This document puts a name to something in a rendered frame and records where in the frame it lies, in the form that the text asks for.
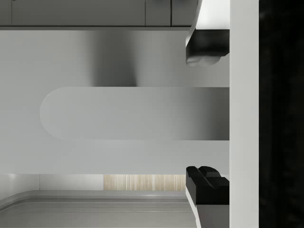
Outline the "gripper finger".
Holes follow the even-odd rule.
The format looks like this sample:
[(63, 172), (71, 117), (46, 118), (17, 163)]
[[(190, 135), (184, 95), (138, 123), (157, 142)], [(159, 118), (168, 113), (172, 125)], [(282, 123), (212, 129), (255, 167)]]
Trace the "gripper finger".
[(187, 167), (186, 187), (195, 205), (229, 204), (229, 181), (212, 167)]
[(186, 64), (207, 67), (229, 54), (229, 30), (194, 30), (186, 45)]

